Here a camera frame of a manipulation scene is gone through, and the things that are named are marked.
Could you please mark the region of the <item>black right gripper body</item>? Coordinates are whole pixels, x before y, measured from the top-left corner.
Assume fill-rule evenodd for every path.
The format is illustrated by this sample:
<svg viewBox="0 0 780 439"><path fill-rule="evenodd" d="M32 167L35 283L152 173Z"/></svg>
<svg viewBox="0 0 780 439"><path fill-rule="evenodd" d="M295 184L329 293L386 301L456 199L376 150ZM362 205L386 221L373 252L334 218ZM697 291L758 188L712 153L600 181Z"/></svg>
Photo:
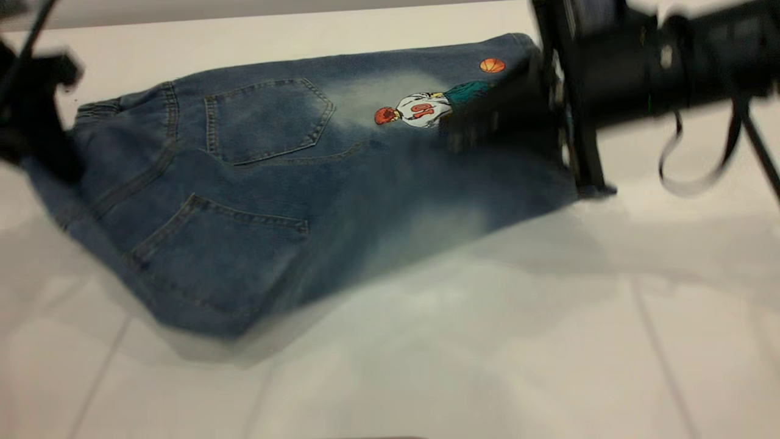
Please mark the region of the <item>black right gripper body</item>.
<svg viewBox="0 0 780 439"><path fill-rule="evenodd" d="M656 12L627 1L534 1L542 42L542 75L569 169L581 196L612 196L597 148L597 130L626 112L608 103L645 81L645 39Z"/></svg>

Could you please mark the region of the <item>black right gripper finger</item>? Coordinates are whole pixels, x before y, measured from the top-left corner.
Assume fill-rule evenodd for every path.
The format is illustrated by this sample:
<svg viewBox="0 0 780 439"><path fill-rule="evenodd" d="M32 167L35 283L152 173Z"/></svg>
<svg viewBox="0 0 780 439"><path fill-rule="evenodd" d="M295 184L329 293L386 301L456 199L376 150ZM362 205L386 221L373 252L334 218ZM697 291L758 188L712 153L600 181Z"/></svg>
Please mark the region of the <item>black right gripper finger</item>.
<svg viewBox="0 0 780 439"><path fill-rule="evenodd" d="M449 119L497 114L500 120L552 120L550 80L536 64L518 64L495 82L475 80L448 91Z"/></svg>
<svg viewBox="0 0 780 439"><path fill-rule="evenodd" d="M510 141L521 134L556 130L557 124L555 114L546 109L473 109L441 120L441 144L449 152L465 152Z"/></svg>

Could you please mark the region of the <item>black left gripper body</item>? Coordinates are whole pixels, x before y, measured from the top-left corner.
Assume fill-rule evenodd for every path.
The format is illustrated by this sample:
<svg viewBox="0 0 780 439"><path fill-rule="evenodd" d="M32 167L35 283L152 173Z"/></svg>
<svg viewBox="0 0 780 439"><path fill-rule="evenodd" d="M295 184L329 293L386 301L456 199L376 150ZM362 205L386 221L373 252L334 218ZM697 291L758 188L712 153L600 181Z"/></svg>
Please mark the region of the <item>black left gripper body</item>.
<svg viewBox="0 0 780 439"><path fill-rule="evenodd" d="M2 152L58 152L66 147L55 103L59 87L74 87L82 69L67 52L22 59L2 43L2 79L11 81L2 94Z"/></svg>

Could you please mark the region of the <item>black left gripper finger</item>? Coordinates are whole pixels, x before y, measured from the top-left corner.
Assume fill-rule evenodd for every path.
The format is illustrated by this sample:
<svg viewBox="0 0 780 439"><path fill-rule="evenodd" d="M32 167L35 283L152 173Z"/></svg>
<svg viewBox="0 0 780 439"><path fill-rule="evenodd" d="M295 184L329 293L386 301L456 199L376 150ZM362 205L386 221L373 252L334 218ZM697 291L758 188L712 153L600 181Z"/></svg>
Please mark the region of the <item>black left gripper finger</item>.
<svg viewBox="0 0 780 439"><path fill-rule="evenodd" d="M56 123L44 127L2 125L2 161L17 168L36 159L60 180L74 184L83 176L83 163L69 136Z"/></svg>

